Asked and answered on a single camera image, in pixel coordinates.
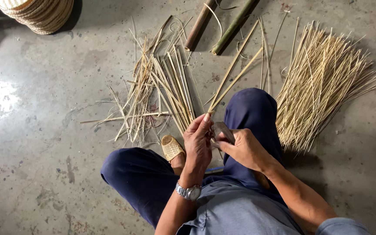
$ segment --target stack of woven baskets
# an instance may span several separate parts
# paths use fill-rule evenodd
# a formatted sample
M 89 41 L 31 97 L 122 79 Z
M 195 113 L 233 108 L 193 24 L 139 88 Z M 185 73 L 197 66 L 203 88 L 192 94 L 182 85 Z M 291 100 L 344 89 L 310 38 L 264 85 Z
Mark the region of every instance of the stack of woven baskets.
M 38 34 L 52 34 L 69 18 L 74 0 L 0 0 L 0 9 Z

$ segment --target green bamboo pole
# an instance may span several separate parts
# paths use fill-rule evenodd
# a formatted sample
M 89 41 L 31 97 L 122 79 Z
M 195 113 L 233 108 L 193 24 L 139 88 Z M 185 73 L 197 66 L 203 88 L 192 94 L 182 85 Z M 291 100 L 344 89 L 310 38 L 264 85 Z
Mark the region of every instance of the green bamboo pole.
M 248 10 L 250 9 L 250 7 L 253 5 L 254 2 L 255 0 L 247 0 L 246 5 L 243 7 L 239 15 L 237 15 L 237 17 L 232 21 L 232 23 L 230 24 L 230 26 L 228 27 L 228 29 L 226 30 L 222 38 L 217 42 L 216 46 L 211 50 L 211 52 L 214 55 L 217 55 L 220 52 L 220 50 L 226 44 L 227 40 L 233 34 L 237 26 L 242 22 L 242 20 L 244 19 L 244 16 L 246 15 L 246 13 L 248 12 Z

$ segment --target gray concrete floor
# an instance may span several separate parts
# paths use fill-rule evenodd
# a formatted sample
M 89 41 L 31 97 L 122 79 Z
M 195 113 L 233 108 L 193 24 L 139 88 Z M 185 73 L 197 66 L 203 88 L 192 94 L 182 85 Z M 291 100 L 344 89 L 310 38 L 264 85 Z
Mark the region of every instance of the gray concrete floor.
M 170 15 L 186 22 L 190 31 L 203 7 L 191 1 L 91 1 L 84 0 L 81 17 L 71 32 L 37 35 L 13 24 L 0 29 L 0 234 L 152 234 L 153 228 L 118 193 L 105 184 L 99 170 L 104 158 L 123 147 L 125 138 L 111 140 L 121 122 L 94 129 L 79 121 L 104 118 L 110 104 L 111 85 L 125 97 L 123 79 L 134 62 L 134 42 L 129 28 L 136 23 L 139 37 L 151 39 Z M 272 95 L 279 92 L 281 71 L 289 64 L 296 18 L 298 33 L 312 20 L 333 32 L 349 33 L 358 46 L 369 49 L 376 63 L 376 1 L 368 0 L 261 0 L 242 28 L 247 34 L 263 16 L 272 47 L 284 16 L 282 3 L 293 5 L 280 32 L 272 60 Z M 222 2 L 222 7 L 242 1 Z M 227 29 L 240 8 L 216 9 Z M 221 56 L 208 50 L 219 38 L 211 19 L 191 56 L 192 74 L 205 102 L 219 86 L 236 52 L 236 35 Z M 260 47 L 256 31 L 245 49 L 250 56 Z M 240 59 L 232 76 L 247 60 Z M 258 60 L 223 99 L 236 91 L 256 87 Z M 223 105 L 214 120 L 222 120 Z M 172 121 L 165 133 L 177 134 Z M 148 141 L 156 141 L 153 136 Z M 162 154 L 158 145 L 152 149 Z M 213 166 L 221 164 L 215 154 Z M 287 156 L 290 170 L 310 184 L 340 216 L 363 222 L 376 234 L 376 91 L 342 107 L 321 133 L 311 154 Z

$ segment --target leg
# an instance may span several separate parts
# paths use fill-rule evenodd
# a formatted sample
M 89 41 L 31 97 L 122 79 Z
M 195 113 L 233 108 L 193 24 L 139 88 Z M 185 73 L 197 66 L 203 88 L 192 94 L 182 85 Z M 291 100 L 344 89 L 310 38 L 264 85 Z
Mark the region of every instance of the leg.
M 143 148 L 112 152 L 101 176 L 154 228 L 179 179 L 166 159 Z
M 230 129 L 250 129 L 266 151 L 282 164 L 281 143 L 275 126 L 276 118 L 276 101 L 261 89 L 247 88 L 232 97 L 226 108 L 224 122 Z M 225 154 L 223 163 L 223 175 L 240 181 L 247 188 L 262 190 L 253 173 L 231 156 Z M 269 184 L 271 192 L 265 194 L 280 201 L 274 185 L 271 182 Z

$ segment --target tan plastic sandal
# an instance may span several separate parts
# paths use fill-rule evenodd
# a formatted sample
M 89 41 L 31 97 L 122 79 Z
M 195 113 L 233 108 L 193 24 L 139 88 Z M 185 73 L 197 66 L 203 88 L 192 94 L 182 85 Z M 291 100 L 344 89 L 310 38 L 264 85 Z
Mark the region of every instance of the tan plastic sandal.
M 165 135 L 162 137 L 161 141 L 164 156 L 167 161 L 174 159 L 178 154 L 183 153 L 185 157 L 185 151 L 182 149 L 181 145 L 176 141 L 173 136 Z

